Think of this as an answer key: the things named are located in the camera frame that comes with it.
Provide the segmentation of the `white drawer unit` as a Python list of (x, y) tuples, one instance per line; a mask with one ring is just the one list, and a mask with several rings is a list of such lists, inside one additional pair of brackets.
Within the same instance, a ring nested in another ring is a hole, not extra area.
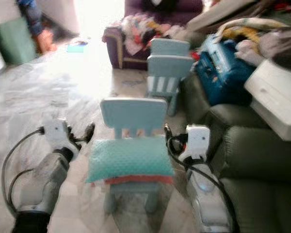
[(244, 84), (250, 107), (284, 141), (291, 141), (291, 69), (265, 60)]

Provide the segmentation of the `green leather sofa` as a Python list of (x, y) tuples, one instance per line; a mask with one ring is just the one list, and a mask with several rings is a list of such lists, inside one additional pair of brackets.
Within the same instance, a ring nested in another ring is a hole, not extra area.
[(196, 75), (179, 90), (188, 123), (210, 129), (208, 162), (230, 196), (235, 233), (291, 233), (291, 142), (248, 106), (210, 104)]

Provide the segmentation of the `small teal floor item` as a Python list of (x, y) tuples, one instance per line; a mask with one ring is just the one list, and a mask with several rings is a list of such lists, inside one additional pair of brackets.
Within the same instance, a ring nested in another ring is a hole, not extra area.
[(66, 52), (68, 53), (84, 53), (87, 48), (87, 44), (68, 44)]

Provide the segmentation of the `blue suitcase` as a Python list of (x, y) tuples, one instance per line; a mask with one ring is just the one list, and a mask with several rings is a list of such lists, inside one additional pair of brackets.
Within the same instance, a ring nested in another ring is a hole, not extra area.
[(234, 40), (215, 42), (209, 34), (200, 47), (195, 71), (211, 106), (248, 106), (252, 100), (244, 84), (256, 67), (237, 58), (236, 45)]

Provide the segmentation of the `pile of colourful clothes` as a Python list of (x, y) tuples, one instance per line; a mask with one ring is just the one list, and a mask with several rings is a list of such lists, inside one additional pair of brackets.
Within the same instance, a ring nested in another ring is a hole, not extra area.
[(122, 18), (117, 26), (124, 34), (124, 47), (130, 55), (151, 47), (154, 38), (173, 39), (185, 30), (183, 25), (159, 24), (154, 17), (145, 14), (132, 14)]

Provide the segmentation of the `green bin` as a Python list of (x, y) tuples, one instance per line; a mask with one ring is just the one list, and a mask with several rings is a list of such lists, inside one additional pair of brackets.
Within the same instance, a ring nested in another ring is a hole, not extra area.
[(11, 65), (26, 64), (34, 60), (36, 47), (24, 17), (0, 24), (0, 53)]

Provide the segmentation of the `purple sofa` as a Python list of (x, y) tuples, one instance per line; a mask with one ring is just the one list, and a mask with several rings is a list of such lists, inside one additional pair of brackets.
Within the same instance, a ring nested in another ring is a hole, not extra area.
[[(202, 0), (170, 0), (172, 9), (168, 12), (155, 9), (152, 0), (124, 0), (124, 15), (144, 14), (153, 17), (156, 23), (171, 25), (186, 25), (192, 18), (205, 10)], [(108, 56), (113, 68), (147, 69), (147, 57), (150, 48), (139, 49), (134, 55), (130, 54), (124, 41), (126, 34), (117, 26), (105, 28), (102, 42), (106, 44)]]

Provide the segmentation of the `light blue child chair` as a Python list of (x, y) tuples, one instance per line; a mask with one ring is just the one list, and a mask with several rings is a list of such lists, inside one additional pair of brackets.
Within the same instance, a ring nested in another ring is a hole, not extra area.
[[(106, 127), (114, 131), (113, 138), (157, 137), (162, 135), (167, 102), (151, 98), (105, 98), (100, 104)], [(105, 184), (105, 213), (117, 207), (117, 195), (145, 195), (144, 208), (154, 212), (159, 201), (161, 182), (125, 182)]]
[(153, 38), (147, 58), (147, 97), (168, 101), (167, 114), (177, 112), (179, 83), (188, 77), (194, 64), (190, 43), (171, 38)]

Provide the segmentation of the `person leg blue jeans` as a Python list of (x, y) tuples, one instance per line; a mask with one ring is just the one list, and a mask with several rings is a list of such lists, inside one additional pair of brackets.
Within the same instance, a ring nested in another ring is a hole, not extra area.
[(16, 2), (19, 10), (26, 17), (28, 29), (40, 51), (44, 55), (56, 51), (57, 45), (54, 44), (54, 33), (44, 28), (43, 13), (36, 5), (35, 0), (16, 0)]

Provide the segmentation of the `yellow patterned blanket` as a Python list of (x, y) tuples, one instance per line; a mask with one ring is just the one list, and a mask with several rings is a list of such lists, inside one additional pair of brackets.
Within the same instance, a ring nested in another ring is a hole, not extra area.
[(242, 35), (252, 42), (260, 42), (258, 33), (271, 31), (278, 28), (289, 27), (288, 24), (273, 20), (271, 18), (246, 17), (223, 23), (214, 34), (214, 42), (221, 42), (223, 38), (233, 39)]

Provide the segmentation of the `teal dotted pillow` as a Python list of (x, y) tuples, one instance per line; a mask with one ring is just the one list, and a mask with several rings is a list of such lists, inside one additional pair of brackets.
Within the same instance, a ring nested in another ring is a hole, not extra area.
[(174, 169), (163, 136), (96, 140), (86, 182), (174, 182)]

